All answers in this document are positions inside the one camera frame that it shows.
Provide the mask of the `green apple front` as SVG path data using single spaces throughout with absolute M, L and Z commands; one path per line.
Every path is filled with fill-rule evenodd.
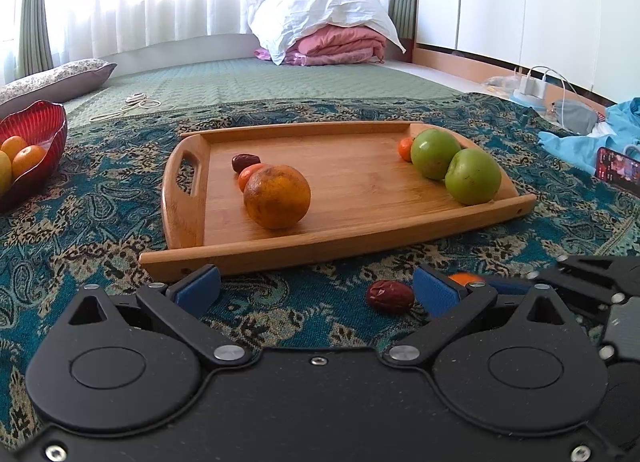
M 460 204 L 490 202 L 501 185 L 501 169 L 481 149 L 462 149 L 452 159 L 445 176 L 448 193 Z

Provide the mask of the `large orange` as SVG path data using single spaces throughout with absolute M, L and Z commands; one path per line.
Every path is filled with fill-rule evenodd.
M 311 188 L 307 179 L 288 165 L 260 167 L 243 191 L 250 219 L 268 230 L 292 228 L 309 211 Z

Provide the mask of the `red date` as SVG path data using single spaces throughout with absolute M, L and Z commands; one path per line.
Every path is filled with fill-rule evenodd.
M 378 280 L 367 289 L 366 302 L 378 312 L 401 313 L 411 308 L 414 294 L 407 284 L 393 280 Z
M 247 153 L 236 154 L 231 159 L 232 169 L 237 175 L 241 174 L 247 167 L 260 164 L 261 162 L 259 156 Z

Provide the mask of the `orange fruit in bowl rear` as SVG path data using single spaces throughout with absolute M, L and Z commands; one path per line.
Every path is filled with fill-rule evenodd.
M 1 151 L 9 157 L 10 161 L 15 159 L 18 152 L 28 147 L 27 141 L 21 136 L 10 136 L 1 144 Z

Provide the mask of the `floral grey pillow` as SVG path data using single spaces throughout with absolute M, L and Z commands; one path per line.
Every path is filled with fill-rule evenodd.
M 0 116 L 4 119 L 37 101 L 62 104 L 85 96 L 98 90 L 116 67 L 99 58 L 84 58 L 9 82 L 1 87 Z

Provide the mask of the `wooden serving tray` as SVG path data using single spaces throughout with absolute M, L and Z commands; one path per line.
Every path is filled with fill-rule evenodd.
M 495 198 L 463 206 L 440 183 L 404 162 L 396 145 L 420 123 L 337 122 L 186 133 L 169 155 L 160 209 L 167 247 L 141 254 L 158 281 L 174 282 L 206 263 L 224 275 L 325 263 L 449 237 L 528 214 L 536 202 L 503 177 Z M 231 168 L 253 153 L 300 171 L 310 210 L 294 228 L 269 231 L 250 219 Z

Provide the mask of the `yellow fruit in bowl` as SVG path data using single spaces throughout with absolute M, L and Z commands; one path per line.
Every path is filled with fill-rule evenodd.
M 6 194 L 13 181 L 12 161 L 9 155 L 0 151 L 0 196 Z

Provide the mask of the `white duvet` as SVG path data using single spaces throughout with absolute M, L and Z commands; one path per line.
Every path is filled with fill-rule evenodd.
M 262 0 L 248 19 L 260 49 L 267 52 L 273 64 L 283 64 L 285 51 L 295 40 L 317 29 L 366 26 L 394 44 L 401 52 L 396 27 L 378 0 Z

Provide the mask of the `green apple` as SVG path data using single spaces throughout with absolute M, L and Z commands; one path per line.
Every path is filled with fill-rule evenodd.
M 452 159 L 445 176 L 448 193 L 460 204 L 490 202 L 501 185 L 501 169 L 481 149 L 462 149 Z
M 413 140 L 410 149 L 412 165 L 430 180 L 444 179 L 451 159 L 461 150 L 457 139 L 447 131 L 430 128 Z

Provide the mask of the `smartphone with lit screen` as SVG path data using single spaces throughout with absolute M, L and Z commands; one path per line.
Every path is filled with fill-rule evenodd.
M 640 164 L 609 148 L 597 151 L 596 177 L 634 196 L 640 196 Z

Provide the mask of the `red glass bowl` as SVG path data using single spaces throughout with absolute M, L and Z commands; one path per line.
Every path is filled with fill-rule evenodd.
M 62 104 L 36 101 L 1 122 L 1 211 L 41 191 L 58 168 L 67 138 Z

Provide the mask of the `small tangerine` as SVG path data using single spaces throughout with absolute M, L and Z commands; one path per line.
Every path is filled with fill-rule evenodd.
M 411 137 L 402 138 L 397 144 L 398 155 L 403 161 L 407 163 L 411 163 L 412 144 L 413 139 Z

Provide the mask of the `orange fruit in bowl front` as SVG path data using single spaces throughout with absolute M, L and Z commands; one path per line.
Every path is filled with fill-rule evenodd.
M 47 155 L 47 151 L 40 145 L 29 145 L 21 152 L 17 153 L 12 161 L 13 178 L 17 179 L 27 173 L 28 170 L 36 167 Z

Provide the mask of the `clear plastic bag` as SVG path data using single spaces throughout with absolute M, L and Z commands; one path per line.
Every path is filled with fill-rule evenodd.
M 492 76 L 484 80 L 483 87 L 496 96 L 511 96 L 520 87 L 521 77 L 512 74 L 509 76 Z

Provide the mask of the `grey pouch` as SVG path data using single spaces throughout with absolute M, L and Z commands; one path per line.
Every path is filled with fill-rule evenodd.
M 576 133 L 588 135 L 599 122 L 598 113 L 587 104 L 571 99 L 553 102 L 547 115 L 552 123 L 561 128 Z

